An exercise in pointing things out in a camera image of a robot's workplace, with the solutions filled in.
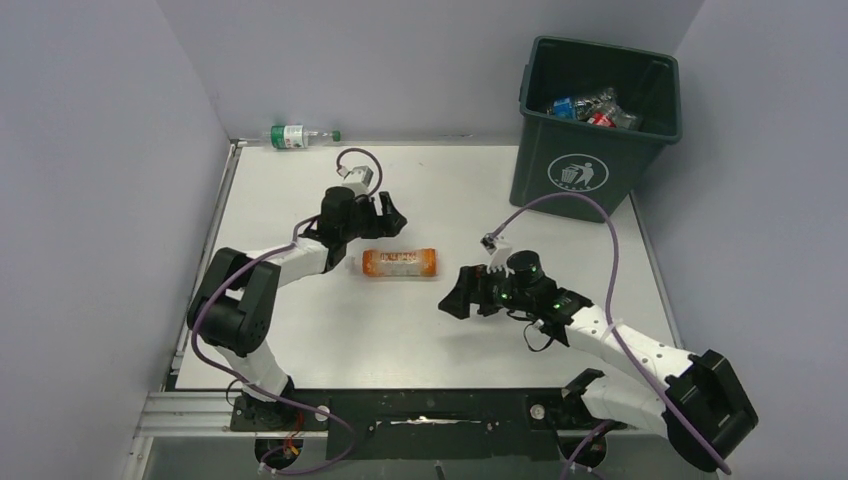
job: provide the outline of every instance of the dark green trash bin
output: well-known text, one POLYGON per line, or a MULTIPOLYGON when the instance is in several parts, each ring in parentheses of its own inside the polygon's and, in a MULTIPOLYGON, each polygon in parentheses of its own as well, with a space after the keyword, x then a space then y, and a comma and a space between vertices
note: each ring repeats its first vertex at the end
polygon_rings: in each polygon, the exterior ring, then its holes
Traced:
MULTIPOLYGON (((510 203, 524 206, 543 195, 582 193, 612 213, 645 169, 682 135, 677 61, 641 50, 539 37, 521 85, 524 129, 510 203), (643 116, 638 131, 600 127, 548 115, 559 98, 613 87, 618 105, 643 116)), ((554 199, 534 210, 601 222, 577 199, 554 199)))

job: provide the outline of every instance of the red label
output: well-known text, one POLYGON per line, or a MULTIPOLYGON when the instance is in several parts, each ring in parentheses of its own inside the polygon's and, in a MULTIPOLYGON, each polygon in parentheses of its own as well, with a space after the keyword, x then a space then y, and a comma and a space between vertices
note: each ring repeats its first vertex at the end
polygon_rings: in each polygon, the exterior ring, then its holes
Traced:
POLYGON ((592 118, 590 118, 589 120, 586 120, 586 123, 590 123, 592 125, 598 125, 599 127, 615 128, 615 124, 612 123, 612 120, 608 116, 606 116, 606 115, 604 115, 603 113, 600 113, 600 112, 592 115, 592 118))

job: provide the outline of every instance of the white table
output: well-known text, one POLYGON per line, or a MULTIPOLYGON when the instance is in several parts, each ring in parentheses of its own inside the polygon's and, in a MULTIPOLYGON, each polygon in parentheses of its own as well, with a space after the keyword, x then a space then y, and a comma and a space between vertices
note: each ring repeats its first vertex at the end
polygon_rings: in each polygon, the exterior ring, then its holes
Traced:
MULTIPOLYGON (((383 163, 382 189, 409 224, 397 238, 352 242, 348 255, 367 248, 434 247, 440 275, 431 281, 374 280, 340 265, 278 290, 267 341, 299 388, 559 387, 588 367, 616 375, 599 360, 559 344, 531 353, 521 337, 524 324, 503 313, 457 320, 436 308, 460 266, 488 262, 480 238, 516 210, 508 201, 516 147, 366 148, 383 163)), ((287 242, 293 225, 318 213, 324 190, 339 183, 334 168, 339 150, 245 148, 215 249, 287 242)), ((348 167, 367 162, 359 154, 344 160, 348 167)), ((612 219, 621 241, 613 314, 673 344, 629 199, 612 219)), ((528 211, 504 235, 516 250, 537 251, 548 276, 561 286, 603 303, 612 260, 605 225, 528 211)), ((528 336, 535 346, 547 338, 532 329, 528 336)), ((201 348, 223 362, 202 342, 201 348)), ((189 348, 176 386, 225 388, 230 380, 189 348)))

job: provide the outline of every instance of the wall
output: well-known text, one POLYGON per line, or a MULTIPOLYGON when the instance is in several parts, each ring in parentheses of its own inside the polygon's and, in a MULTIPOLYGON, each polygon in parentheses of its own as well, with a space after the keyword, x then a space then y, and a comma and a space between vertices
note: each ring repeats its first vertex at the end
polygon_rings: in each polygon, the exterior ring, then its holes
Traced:
POLYGON ((843 478, 844 1, 706 2, 683 40, 684 140, 639 192, 687 346, 741 376, 740 478, 843 478))
POLYGON ((703 0, 159 0, 231 137, 515 139, 533 39, 671 53, 703 0))
POLYGON ((153 0, 0 6, 3 478, 118 478, 226 136, 153 0))

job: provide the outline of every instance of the white logo on bin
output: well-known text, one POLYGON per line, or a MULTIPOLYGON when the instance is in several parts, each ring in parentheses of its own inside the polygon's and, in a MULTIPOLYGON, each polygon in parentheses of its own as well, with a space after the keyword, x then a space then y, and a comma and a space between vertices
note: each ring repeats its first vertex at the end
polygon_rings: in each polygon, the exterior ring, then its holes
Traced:
POLYGON ((599 158, 585 153, 563 155, 548 166, 548 178, 568 192, 590 192, 609 179, 609 168, 599 158))

